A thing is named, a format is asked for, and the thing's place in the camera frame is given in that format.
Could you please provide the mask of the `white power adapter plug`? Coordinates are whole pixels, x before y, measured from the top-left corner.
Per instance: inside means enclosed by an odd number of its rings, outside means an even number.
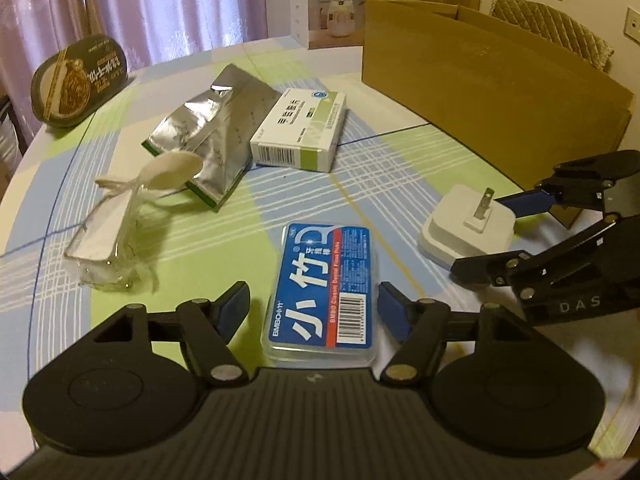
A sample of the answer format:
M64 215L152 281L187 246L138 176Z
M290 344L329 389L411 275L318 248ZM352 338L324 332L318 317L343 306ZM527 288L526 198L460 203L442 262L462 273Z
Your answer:
M505 252L514 226L514 212L494 200L492 188L481 193L456 184L428 216L418 246L427 258L450 269L460 258Z

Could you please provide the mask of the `blue floss pick box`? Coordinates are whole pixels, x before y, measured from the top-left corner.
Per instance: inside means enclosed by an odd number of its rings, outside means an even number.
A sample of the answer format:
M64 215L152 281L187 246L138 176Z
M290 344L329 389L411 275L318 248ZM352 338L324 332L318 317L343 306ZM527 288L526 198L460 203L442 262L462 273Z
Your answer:
M291 222L262 330L273 364L369 366L376 356L376 271L370 230Z

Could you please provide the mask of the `large brown cardboard box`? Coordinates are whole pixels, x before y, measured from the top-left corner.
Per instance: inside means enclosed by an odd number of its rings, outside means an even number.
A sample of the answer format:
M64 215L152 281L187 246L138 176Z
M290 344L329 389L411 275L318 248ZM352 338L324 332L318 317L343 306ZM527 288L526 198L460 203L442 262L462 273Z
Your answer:
M634 94L577 54L464 6L366 4L361 80L453 136L520 188L614 152Z

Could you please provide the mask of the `white plastic spoon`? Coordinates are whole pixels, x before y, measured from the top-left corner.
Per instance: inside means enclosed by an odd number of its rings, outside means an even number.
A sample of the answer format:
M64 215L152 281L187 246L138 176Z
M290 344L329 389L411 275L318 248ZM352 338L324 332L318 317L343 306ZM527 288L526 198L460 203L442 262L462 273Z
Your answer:
M203 168L203 159L189 152L167 152L153 158L138 173L137 177L126 180L114 176L99 176L94 182L99 188L147 188L151 191L165 191L181 188Z

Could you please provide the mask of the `quilted chair back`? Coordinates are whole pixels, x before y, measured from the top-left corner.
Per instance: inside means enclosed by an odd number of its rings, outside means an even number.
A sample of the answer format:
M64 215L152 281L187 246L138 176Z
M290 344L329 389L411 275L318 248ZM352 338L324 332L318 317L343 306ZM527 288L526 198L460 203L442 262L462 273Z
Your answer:
M611 68L613 47L568 14L529 0L494 0L490 16L498 18L579 55L602 72Z

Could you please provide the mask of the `silver foil pouch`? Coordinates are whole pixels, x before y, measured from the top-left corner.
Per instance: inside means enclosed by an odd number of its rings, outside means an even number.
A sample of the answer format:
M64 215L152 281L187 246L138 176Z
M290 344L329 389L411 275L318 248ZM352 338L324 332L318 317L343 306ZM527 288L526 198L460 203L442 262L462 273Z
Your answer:
M142 146L154 156L198 156L202 169L186 187L217 208L250 166L250 139L280 96L269 84L229 64L206 91L167 115Z

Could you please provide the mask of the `white green medicine box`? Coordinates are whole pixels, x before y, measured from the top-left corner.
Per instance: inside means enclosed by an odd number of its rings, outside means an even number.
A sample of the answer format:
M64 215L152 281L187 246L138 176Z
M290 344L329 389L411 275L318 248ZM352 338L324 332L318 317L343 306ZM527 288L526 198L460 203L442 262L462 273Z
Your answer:
M328 174L346 115L346 94L288 88L250 139L253 162Z

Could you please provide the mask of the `dark oval instant meal bowl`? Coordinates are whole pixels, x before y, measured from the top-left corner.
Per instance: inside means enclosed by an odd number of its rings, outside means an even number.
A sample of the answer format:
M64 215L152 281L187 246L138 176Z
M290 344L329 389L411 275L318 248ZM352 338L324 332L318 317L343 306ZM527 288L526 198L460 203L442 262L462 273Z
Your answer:
M47 58L32 75L35 118L53 128L73 128L126 87L128 65L120 44L92 35Z

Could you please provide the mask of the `white humidifier box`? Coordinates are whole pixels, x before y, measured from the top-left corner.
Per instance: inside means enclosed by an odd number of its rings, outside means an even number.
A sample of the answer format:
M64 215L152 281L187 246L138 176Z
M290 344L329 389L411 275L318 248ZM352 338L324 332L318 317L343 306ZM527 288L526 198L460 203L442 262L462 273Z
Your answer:
M288 0L291 36L307 49L358 47L363 43L367 0Z

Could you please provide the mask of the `purple curtain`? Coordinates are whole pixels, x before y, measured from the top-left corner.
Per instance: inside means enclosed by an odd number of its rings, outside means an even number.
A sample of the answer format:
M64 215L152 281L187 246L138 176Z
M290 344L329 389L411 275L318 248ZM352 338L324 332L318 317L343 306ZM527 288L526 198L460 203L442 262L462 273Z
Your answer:
M265 38L266 0L1 0L1 83L25 140L32 74L49 56L91 34L124 48L132 70Z

